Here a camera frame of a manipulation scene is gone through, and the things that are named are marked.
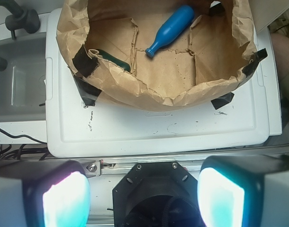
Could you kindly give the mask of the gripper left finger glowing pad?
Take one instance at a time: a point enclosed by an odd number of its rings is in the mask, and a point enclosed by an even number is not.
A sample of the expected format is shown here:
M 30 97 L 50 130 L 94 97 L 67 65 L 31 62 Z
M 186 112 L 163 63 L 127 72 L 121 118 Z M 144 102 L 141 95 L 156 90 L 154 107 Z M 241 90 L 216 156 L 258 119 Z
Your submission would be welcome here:
M 84 227 L 90 203 L 77 161 L 0 160 L 0 227 Z

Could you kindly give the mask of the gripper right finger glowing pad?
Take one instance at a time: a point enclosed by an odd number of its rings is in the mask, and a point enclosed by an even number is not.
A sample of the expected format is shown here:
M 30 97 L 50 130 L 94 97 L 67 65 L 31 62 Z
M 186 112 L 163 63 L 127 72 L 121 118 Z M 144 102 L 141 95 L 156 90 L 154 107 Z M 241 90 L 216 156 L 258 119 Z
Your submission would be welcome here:
M 209 156 L 197 198 L 208 227 L 289 227 L 289 155 Z

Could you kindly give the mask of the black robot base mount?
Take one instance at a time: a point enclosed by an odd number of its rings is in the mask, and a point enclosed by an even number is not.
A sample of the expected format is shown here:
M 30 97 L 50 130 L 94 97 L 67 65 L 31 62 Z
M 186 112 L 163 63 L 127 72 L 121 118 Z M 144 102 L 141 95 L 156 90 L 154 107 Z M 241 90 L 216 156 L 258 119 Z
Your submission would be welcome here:
M 198 181 L 178 162 L 137 163 L 112 190 L 116 227 L 204 227 Z

